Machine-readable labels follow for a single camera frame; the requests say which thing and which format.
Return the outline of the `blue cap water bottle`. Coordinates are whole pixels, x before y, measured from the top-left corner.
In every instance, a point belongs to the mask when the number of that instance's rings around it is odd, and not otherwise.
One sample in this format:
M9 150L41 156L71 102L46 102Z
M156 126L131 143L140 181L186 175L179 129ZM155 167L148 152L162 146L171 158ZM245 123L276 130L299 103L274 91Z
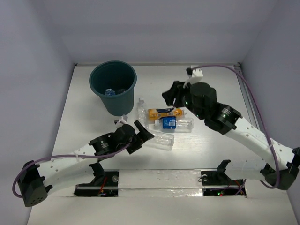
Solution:
M115 90L113 90L111 88L108 88L105 90L105 96L115 96L115 95L116 95Z

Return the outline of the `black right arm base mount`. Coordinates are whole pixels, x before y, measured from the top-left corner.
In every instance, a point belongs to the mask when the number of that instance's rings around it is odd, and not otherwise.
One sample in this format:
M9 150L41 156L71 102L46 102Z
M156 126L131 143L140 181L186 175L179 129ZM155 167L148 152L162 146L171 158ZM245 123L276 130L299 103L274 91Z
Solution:
M231 161L223 160L215 170L201 171L198 182L202 184L203 196L247 196L245 181L232 180L225 174L225 169Z

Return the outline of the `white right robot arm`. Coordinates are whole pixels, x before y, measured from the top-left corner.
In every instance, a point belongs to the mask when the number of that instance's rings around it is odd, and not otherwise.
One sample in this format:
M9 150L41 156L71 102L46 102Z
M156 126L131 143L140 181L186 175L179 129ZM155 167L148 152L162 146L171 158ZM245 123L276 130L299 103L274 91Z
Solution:
M231 138L258 155L261 160L234 164L223 160L216 171L219 183L230 180L261 180L280 190L288 190L299 173L300 149L289 148L254 127L240 112L219 103L217 92L207 83L185 84L175 81L162 93L168 106L186 107L204 124L222 135Z

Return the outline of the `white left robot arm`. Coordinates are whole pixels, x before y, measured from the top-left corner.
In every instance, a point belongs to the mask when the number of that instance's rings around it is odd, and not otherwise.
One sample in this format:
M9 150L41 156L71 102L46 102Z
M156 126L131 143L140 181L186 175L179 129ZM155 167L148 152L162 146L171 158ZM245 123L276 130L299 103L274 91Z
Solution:
M132 154L154 138L139 121L127 123L114 132L104 134L72 153L29 161L14 180L12 191L19 187L25 207L33 207L50 194L69 186L103 188L107 176L100 162L126 150Z

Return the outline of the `clear bottle blue-white cap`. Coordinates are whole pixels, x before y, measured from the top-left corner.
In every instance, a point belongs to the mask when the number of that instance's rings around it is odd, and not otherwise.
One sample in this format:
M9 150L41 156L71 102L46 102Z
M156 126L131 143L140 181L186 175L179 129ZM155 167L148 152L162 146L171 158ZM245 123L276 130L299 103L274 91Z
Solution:
M167 133L161 133L157 131L150 132L154 135L154 138L147 141L145 143L146 146L161 149L161 150L172 150L174 145L174 135L167 134Z

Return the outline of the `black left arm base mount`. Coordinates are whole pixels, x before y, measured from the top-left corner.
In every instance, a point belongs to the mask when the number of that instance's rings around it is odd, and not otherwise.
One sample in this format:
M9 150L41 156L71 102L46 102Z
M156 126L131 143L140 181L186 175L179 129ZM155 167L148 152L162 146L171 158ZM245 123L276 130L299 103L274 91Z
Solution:
M119 170L105 171L99 162L89 165L93 170L90 183L77 184L74 195L77 197L118 197Z

